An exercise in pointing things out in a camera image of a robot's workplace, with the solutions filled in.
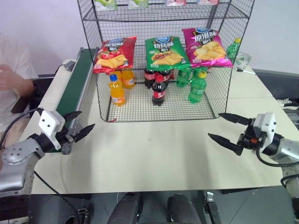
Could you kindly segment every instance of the shelf wire grid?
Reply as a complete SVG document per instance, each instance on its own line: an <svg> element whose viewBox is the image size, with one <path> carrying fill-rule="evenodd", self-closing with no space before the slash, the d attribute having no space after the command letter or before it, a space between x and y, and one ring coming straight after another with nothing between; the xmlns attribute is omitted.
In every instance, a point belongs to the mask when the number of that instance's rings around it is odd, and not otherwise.
<svg viewBox="0 0 299 224"><path fill-rule="evenodd" d="M90 49L101 41L137 36L134 54L136 86L125 90L127 103L121 107L111 102L109 77L97 74L100 116L105 121L160 121L213 119L226 111L231 68L212 68L206 93L199 104L188 101L190 84L185 88L170 83L161 107L153 106L151 90L144 86L146 52L144 41L158 36L178 36L185 47L182 29L209 27L219 30L225 49L236 37L243 38L253 0L221 0L218 6L199 6L195 0L183 7L167 7L161 0L150 0L149 8L129 10L127 0L118 0L118 10L96 12L92 0L78 0L80 15Z"/></svg>

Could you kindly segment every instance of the white table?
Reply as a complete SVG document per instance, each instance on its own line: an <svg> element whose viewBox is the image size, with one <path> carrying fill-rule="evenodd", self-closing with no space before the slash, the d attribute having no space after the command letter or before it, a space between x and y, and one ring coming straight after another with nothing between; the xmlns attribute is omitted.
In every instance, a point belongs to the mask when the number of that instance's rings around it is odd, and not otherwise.
<svg viewBox="0 0 299 224"><path fill-rule="evenodd" d="M41 106L55 110L71 73L60 68ZM245 126L213 120L106 123L100 118L95 77L85 96L80 123L95 123L70 155L46 154L35 170L60 193L236 189L280 185L282 171L259 162L251 151L241 156L219 146L207 133L236 143ZM256 75L234 72L227 112L244 117L274 112L277 133L299 139L299 132ZM36 114L21 139L40 133ZM35 178L33 194L51 194Z"/></svg>

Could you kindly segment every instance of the red bottle cap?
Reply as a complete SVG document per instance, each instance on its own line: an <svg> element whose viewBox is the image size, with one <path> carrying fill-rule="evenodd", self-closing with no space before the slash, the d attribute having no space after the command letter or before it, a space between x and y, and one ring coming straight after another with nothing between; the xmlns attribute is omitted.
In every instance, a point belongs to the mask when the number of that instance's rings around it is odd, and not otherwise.
<svg viewBox="0 0 299 224"><path fill-rule="evenodd" d="M163 82L163 79L164 79L164 77L163 77L162 75L160 75L160 74L158 74L158 75L156 76L156 82L161 83L161 82Z"/></svg>

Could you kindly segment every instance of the wire mesh shelf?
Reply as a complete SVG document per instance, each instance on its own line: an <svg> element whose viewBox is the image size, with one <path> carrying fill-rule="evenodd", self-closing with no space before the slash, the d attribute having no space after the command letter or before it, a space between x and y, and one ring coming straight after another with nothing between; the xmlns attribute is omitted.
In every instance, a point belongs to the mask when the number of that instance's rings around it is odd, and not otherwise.
<svg viewBox="0 0 299 224"><path fill-rule="evenodd" d="M163 0L149 0L148 8L138 10L130 10L127 0L116 1L118 10L97 12L93 0L78 0L89 49L100 47L101 41L137 36L133 67L136 86L125 90L125 105L118 107L111 102L109 77L96 75L101 118L107 122L214 119L225 112L230 68L211 68L206 78L205 95L198 104L192 105L188 101L190 84L178 88L173 81L166 89L162 106L153 106L151 90L143 83L146 67L144 41L172 35L178 36L185 46L182 29L202 27L219 30L222 45L227 49L236 37L243 38L254 0L220 0L217 6L200 6L195 4L196 0L187 0L187 5L182 7L168 7Z"/></svg>

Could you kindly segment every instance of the green chip bag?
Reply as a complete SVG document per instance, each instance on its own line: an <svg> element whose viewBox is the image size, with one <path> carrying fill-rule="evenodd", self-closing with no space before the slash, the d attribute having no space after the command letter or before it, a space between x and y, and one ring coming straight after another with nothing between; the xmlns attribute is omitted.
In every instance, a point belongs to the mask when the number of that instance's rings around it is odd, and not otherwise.
<svg viewBox="0 0 299 224"><path fill-rule="evenodd" d="M170 70L190 67L179 37L162 36L145 41L146 69Z"/></svg>

